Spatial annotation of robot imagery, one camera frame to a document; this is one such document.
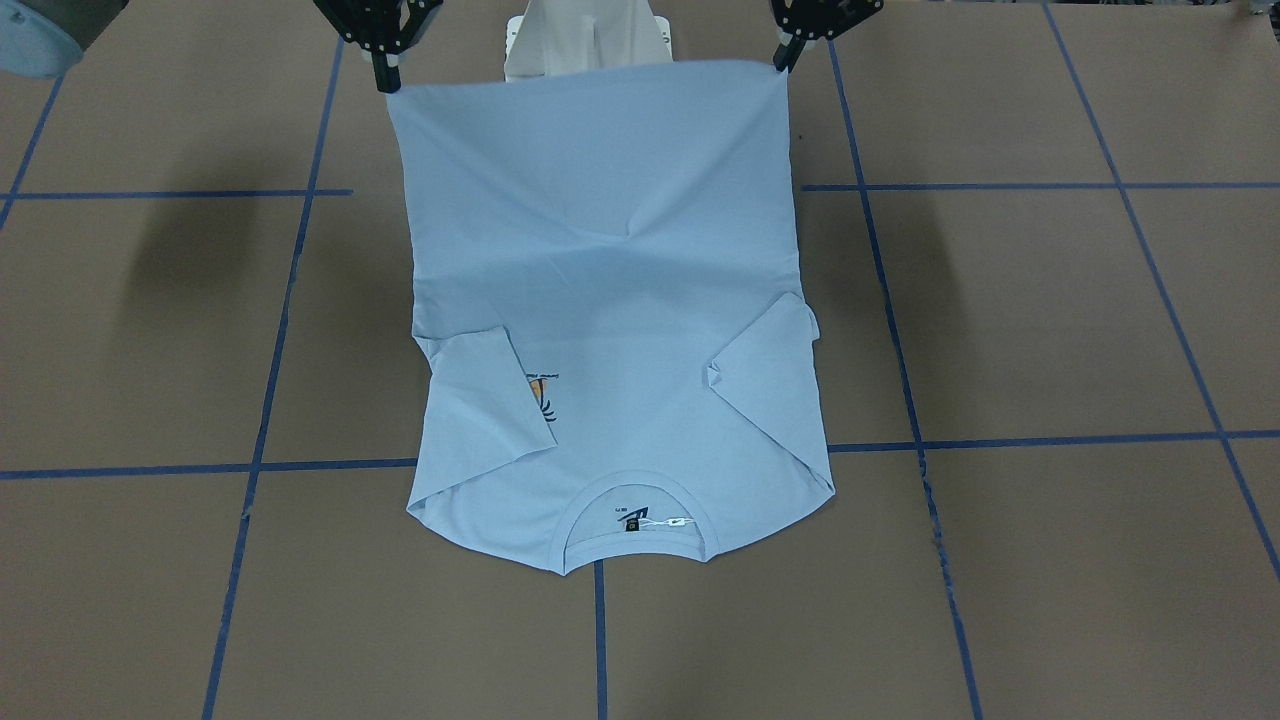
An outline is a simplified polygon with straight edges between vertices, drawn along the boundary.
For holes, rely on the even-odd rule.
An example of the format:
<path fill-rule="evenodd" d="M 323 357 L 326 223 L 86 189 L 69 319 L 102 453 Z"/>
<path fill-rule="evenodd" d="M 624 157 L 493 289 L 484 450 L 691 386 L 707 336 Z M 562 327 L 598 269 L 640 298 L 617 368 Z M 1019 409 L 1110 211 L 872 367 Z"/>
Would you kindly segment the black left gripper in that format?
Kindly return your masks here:
<path fill-rule="evenodd" d="M 772 58 L 778 73 L 794 72 L 808 41 L 836 38 L 870 19 L 886 1 L 768 1 L 781 42 Z"/>

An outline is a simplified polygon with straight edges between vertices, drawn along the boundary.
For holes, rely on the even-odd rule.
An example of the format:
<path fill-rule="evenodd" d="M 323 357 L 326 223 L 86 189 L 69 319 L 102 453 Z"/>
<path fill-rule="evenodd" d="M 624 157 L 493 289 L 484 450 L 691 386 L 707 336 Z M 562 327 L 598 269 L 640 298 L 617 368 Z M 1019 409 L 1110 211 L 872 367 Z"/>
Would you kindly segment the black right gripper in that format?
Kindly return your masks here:
<path fill-rule="evenodd" d="M 347 42 L 372 54 L 372 73 L 380 94 L 401 90 L 401 54 L 417 45 L 443 1 L 314 1 L 316 9 Z"/>

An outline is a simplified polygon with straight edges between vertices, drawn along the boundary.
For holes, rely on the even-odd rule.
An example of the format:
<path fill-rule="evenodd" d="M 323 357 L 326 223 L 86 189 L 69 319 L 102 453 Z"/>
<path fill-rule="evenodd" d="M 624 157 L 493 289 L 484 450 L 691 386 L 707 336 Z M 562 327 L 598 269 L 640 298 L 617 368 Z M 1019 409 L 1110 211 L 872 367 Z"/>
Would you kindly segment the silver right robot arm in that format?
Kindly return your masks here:
<path fill-rule="evenodd" d="M 370 63 L 381 94 L 401 90 L 401 56 L 434 22 L 443 1 L 314 1 L 343 42 Z M 3 1 L 3 70 L 56 78 L 78 64 L 128 1 Z"/>

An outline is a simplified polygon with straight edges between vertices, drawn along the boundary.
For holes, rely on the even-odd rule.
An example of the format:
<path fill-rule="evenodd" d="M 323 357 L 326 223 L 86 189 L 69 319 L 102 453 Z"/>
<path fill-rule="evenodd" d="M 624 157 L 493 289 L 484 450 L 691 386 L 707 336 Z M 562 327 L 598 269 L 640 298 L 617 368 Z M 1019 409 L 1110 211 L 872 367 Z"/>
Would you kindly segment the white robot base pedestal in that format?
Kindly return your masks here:
<path fill-rule="evenodd" d="M 508 22 L 503 72 L 509 83 L 673 59 L 649 1 L 530 1 Z"/>

